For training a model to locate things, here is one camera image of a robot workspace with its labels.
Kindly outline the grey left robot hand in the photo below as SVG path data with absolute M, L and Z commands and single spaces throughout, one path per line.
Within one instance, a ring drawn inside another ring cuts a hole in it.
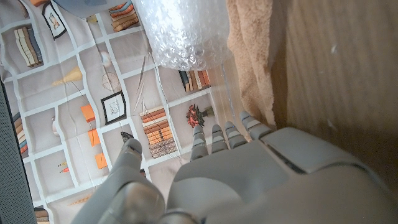
M 190 161 L 168 197 L 140 173 L 128 139 L 108 178 L 75 223 L 396 223 L 397 201 L 380 177 L 342 149 L 295 128 L 272 131 L 239 115 L 251 140 L 227 122 L 193 131 Z

